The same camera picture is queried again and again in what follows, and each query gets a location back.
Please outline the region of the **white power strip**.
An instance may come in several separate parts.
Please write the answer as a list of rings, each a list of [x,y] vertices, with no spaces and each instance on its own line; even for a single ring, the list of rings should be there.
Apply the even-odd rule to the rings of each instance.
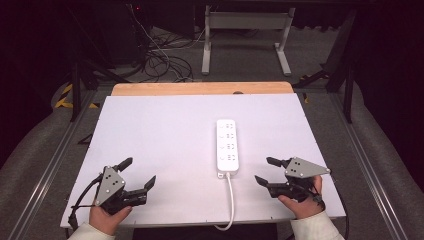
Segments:
[[[219,119],[216,123],[217,176],[225,178],[239,170],[236,123],[231,119]]]

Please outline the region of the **white metal desk frame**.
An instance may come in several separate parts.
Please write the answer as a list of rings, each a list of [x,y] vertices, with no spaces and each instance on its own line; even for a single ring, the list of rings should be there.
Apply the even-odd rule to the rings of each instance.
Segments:
[[[281,40],[274,44],[281,69],[285,76],[291,76],[292,72],[285,55],[285,45],[295,15],[295,8],[290,8],[283,13],[259,13],[259,12],[217,12],[212,11],[211,6],[205,7],[204,13],[204,47],[201,73],[208,75],[211,61],[212,29],[257,29],[257,30],[281,30]]]

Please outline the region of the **person's right hand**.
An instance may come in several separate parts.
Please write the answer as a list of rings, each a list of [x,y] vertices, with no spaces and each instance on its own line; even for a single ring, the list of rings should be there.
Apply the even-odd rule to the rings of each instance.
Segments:
[[[292,211],[297,220],[309,218],[324,211],[324,207],[315,202],[312,197],[308,197],[301,203],[298,203],[284,195],[280,195],[278,200]]]

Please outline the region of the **aluminium floor rail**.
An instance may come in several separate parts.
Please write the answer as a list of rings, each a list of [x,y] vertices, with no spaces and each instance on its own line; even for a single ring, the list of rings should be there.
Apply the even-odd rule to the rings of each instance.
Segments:
[[[380,179],[378,178],[374,168],[369,161],[368,155],[366,154],[353,125],[347,121],[344,115],[341,100],[336,94],[333,93],[330,93],[329,97],[347,132],[349,141],[353,146],[353,152],[355,154],[358,165],[392,239],[409,240],[397,214],[395,213],[393,205],[381,184]]]
[[[17,223],[13,230],[9,234],[7,240],[23,240],[26,235],[29,226],[31,225],[36,213],[38,212],[45,196],[47,195],[49,188],[62,164],[63,155],[66,153],[75,132],[80,125],[81,119],[89,108],[96,92],[94,90],[88,90],[82,98],[80,103],[79,112],[72,116],[71,121],[68,123],[66,131],[62,136],[58,146],[55,149],[47,167],[45,168],[40,179],[36,181],[35,187],[31,193],[29,200],[26,203],[24,210],[22,211]]]

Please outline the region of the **black metal stand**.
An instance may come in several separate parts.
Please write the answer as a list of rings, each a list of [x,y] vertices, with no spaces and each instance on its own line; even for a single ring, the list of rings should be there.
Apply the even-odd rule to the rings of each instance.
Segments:
[[[116,83],[126,83],[126,80],[107,70],[93,59],[87,57],[83,47],[83,35],[84,29],[80,25],[78,18],[75,16],[71,8],[65,5],[65,9],[69,14],[69,20],[66,24],[69,27],[67,32],[67,41],[70,49],[69,57],[72,63],[71,68],[71,81],[72,84],[72,117],[71,122],[75,122],[81,115],[83,104],[81,98],[81,84],[89,91],[95,91],[99,83],[97,76],[94,71],[99,72],[107,80],[114,81]]]
[[[293,85],[294,88],[301,89],[319,79],[327,79],[328,82],[325,85],[325,89],[330,93],[335,93],[344,86],[343,115],[348,123],[352,122],[351,104],[354,80],[352,76],[353,69],[346,55],[346,47],[349,43],[356,13],[356,10],[349,11],[341,25],[329,56],[322,65],[322,69],[311,76],[303,76],[298,83]]]

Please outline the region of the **person's left hand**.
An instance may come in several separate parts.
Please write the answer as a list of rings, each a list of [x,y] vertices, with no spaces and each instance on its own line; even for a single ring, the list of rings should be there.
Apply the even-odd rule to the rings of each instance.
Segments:
[[[89,224],[107,235],[114,235],[119,224],[129,216],[131,211],[132,207],[128,206],[110,215],[103,208],[94,206],[90,209]]]

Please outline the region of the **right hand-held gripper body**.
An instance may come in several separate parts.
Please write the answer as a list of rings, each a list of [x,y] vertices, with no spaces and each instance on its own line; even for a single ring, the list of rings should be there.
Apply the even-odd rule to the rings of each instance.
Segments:
[[[284,168],[285,183],[268,183],[268,191],[272,198],[284,195],[301,203],[308,197],[320,203],[322,197],[317,193],[314,185],[314,176],[330,174],[327,167],[317,165],[299,157],[290,158],[290,164]]]

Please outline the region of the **yellow black hazard tape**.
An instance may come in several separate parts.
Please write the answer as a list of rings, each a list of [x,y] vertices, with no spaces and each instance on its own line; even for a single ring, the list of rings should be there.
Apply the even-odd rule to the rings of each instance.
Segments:
[[[72,108],[73,104],[71,102],[67,101],[67,97],[69,96],[69,94],[71,93],[73,88],[73,84],[72,83],[68,83],[66,85],[66,87],[63,89],[58,101],[55,104],[55,108]]]

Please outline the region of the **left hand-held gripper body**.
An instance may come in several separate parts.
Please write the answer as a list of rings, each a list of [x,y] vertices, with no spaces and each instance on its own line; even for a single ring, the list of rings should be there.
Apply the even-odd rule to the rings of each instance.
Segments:
[[[147,190],[125,190],[126,181],[110,166],[104,168],[102,180],[96,191],[94,204],[110,215],[114,215],[127,206],[144,205],[147,202]]]

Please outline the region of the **black computer case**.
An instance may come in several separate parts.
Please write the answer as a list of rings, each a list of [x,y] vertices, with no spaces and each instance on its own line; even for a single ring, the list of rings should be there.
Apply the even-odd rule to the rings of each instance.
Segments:
[[[126,4],[105,3],[97,7],[102,34],[114,65],[143,65],[145,38]]]

